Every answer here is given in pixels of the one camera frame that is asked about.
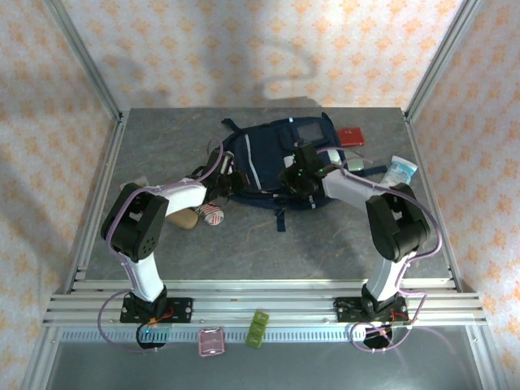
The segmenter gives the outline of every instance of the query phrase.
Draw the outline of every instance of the red card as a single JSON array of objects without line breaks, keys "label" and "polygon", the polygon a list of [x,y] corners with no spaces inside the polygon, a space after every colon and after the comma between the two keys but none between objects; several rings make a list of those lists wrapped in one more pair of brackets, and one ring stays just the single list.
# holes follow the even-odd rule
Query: red card
[{"label": "red card", "polygon": [[360,128],[341,128],[337,132],[341,146],[365,145],[365,137]]}]

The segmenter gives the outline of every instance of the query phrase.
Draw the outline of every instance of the orange pattern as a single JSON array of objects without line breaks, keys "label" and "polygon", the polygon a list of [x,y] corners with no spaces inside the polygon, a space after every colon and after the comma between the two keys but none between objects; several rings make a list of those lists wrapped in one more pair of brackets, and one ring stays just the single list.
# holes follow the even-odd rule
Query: orange pattern
[{"label": "orange pattern", "polygon": [[64,3],[123,110],[302,96],[406,108],[462,0]]},{"label": "orange pattern", "polygon": [[414,123],[461,275],[482,294],[511,388],[520,384],[519,23],[513,0],[487,2]]},{"label": "orange pattern", "polygon": [[111,120],[44,2],[3,1],[0,25],[0,388],[17,389]]}]

